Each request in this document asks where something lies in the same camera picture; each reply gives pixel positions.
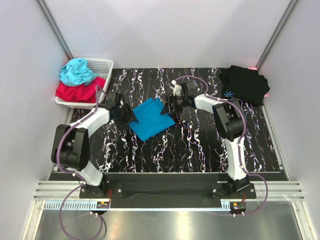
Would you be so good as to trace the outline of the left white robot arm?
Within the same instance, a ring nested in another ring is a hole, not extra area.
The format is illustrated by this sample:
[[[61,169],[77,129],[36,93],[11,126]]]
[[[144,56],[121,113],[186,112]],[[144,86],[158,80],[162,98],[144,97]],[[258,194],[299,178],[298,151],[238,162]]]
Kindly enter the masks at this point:
[[[112,189],[106,175],[90,161],[90,137],[111,122],[124,128],[138,119],[128,103],[99,104],[78,121],[58,125],[52,146],[51,161],[61,172],[82,181],[81,189],[97,198],[110,196]]]

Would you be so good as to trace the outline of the blue t-shirt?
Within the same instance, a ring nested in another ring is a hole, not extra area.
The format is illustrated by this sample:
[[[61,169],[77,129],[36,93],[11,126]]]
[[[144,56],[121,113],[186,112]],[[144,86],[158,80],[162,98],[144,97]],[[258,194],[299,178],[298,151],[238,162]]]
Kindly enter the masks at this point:
[[[131,122],[129,127],[141,141],[146,141],[175,124],[168,114],[161,114],[163,109],[161,100],[151,97],[133,109],[138,122]]]

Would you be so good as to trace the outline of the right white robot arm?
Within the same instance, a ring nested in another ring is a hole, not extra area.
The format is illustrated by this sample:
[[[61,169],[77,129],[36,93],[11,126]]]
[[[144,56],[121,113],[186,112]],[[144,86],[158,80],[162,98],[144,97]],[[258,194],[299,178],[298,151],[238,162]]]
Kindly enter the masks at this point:
[[[247,124],[239,102],[236,98],[229,100],[213,97],[208,94],[198,95],[166,95],[164,114],[180,114],[185,107],[203,110],[214,115],[214,123],[218,135],[226,147],[229,180],[220,190],[212,190],[214,197],[239,198],[250,184],[248,171],[244,163],[244,139]]]

